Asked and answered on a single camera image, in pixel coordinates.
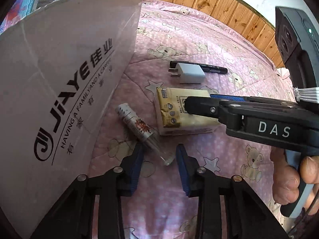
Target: human hand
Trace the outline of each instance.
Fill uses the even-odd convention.
[[[284,149],[272,147],[270,160],[274,162],[272,195],[275,202],[282,205],[295,202],[299,196],[299,173],[286,162]],[[301,162],[300,174],[305,183],[315,185],[304,205],[307,210],[319,189],[319,156],[305,157]],[[319,200],[316,201],[309,215],[316,214],[318,209]]]

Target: white charger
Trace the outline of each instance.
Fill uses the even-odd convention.
[[[176,68],[170,68],[172,77],[179,77],[180,83],[202,83],[205,80],[205,73],[199,65],[177,63]]]

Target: fingernail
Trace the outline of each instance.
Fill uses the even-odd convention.
[[[307,173],[310,175],[314,175],[317,173],[317,168],[318,168],[317,163],[310,156],[307,156],[306,158],[306,168],[307,168]]]
[[[286,181],[285,188],[288,190],[296,189],[297,188],[297,180],[295,178],[291,178]]]
[[[289,203],[293,203],[296,201],[297,194],[295,191],[288,191],[285,195],[285,200]]]

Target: silver bolt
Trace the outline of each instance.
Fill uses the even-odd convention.
[[[198,167],[197,168],[197,172],[198,173],[205,173],[206,172],[206,168],[205,167]]]
[[[242,181],[242,177],[239,176],[239,175],[235,175],[232,179],[233,179],[234,181],[236,181],[236,182],[241,182],[241,181]]]
[[[114,169],[113,169],[113,172],[116,172],[116,173],[120,173],[120,172],[122,172],[123,171],[123,168],[121,167],[121,166],[116,166],[116,167],[114,167]]]
[[[85,174],[80,174],[78,177],[77,177],[77,180],[79,182],[82,182],[82,181],[85,181],[87,179],[87,176]]]

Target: pink quilt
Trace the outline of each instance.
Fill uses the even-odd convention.
[[[218,20],[191,8],[143,0],[139,21],[135,53],[106,110],[93,151],[90,177],[118,166],[136,143],[115,113],[117,105],[128,103],[156,128],[156,87],[294,101],[290,79],[282,80],[263,53]],[[181,85],[178,78],[170,77],[171,60],[222,66],[229,73],[209,73],[201,85]],[[216,175],[240,174],[265,204],[272,200],[270,146],[229,137],[224,125],[214,133],[171,136],[166,141],[172,152],[178,143],[183,143],[190,156]],[[197,198],[185,195],[175,161],[168,167],[162,166],[159,158],[149,152],[144,156],[137,191],[131,198],[122,198],[122,211],[126,239],[191,239]],[[97,238],[96,219],[97,213],[93,238]]]

